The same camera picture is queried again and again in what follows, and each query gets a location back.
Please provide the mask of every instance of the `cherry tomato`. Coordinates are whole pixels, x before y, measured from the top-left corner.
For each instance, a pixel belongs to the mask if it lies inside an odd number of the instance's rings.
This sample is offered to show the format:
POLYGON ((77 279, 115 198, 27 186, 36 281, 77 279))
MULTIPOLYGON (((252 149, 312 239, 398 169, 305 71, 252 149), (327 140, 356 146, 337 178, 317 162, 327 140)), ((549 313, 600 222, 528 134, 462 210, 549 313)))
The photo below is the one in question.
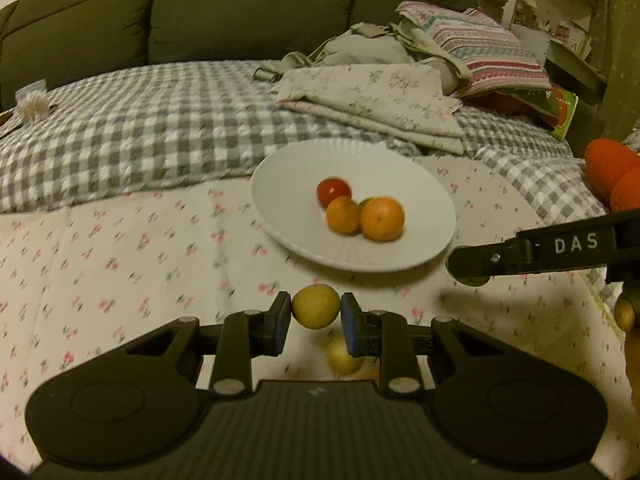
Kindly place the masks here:
POLYGON ((344 195, 351 197, 351 188, 340 178, 326 178, 316 187, 316 196, 322 209, 326 209, 335 198, 344 195))

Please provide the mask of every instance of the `pillow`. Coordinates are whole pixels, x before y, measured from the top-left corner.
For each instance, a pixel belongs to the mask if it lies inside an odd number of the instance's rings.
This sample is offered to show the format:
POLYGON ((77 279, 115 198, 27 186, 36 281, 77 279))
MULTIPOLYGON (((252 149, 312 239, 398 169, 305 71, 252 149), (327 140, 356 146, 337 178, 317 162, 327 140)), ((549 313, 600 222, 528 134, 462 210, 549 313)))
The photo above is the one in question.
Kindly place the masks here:
POLYGON ((464 12, 422 2, 403 2, 396 12, 422 30, 473 75, 454 97, 504 90, 551 90, 551 82, 536 56, 512 32, 477 9, 464 12))
POLYGON ((640 124, 636 121, 634 124, 633 131, 629 134, 629 136, 622 141, 626 147, 628 147, 633 152, 640 154, 640 124))

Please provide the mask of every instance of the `hand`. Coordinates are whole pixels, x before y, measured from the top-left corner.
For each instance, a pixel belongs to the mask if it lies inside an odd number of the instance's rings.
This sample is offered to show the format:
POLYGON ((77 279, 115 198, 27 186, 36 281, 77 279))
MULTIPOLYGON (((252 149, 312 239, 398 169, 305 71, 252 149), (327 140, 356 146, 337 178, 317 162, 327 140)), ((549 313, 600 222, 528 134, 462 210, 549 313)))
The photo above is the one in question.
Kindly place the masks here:
POLYGON ((636 313, 627 298, 620 296, 616 301, 614 318, 626 333, 626 376, 631 384, 631 403, 640 418, 640 328, 636 326, 636 313))

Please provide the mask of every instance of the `checkered blanket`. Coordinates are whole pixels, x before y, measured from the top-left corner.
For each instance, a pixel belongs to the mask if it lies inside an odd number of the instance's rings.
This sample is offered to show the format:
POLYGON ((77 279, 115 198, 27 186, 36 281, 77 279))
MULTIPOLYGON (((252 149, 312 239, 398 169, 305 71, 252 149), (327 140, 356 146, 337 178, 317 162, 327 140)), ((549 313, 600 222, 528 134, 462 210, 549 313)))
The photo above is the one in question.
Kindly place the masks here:
MULTIPOLYGON (((279 108, 261 61, 153 65, 50 92, 58 108, 32 127, 0 127, 0 212, 52 210, 145 189, 247 176, 277 148, 315 137, 411 143, 279 108)), ((505 177, 548 224, 605 214, 582 163, 526 118, 465 106, 456 113, 465 156, 505 177)), ((630 144, 640 142, 630 139, 630 144)), ((602 274, 594 271, 592 281, 602 274)))
POLYGON ((58 108, 32 127, 0 128, 0 212, 50 210, 144 189, 246 176, 290 142, 349 137, 411 143, 282 110, 258 61, 142 66, 49 93, 58 108))

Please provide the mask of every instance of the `tangerine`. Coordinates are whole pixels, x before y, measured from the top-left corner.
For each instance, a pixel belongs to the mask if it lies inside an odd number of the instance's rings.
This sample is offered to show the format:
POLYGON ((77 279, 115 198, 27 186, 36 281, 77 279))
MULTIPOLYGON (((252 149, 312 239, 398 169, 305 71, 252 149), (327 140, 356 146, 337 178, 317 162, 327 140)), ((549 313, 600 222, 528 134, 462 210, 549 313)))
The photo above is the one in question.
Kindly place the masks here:
POLYGON ((402 234, 404 209, 389 196, 372 198, 362 207, 360 227, 370 240, 392 242, 402 234))
POLYGON ((351 235, 360 226, 360 209, 350 196, 339 196, 327 206, 326 222, 331 231, 351 235))

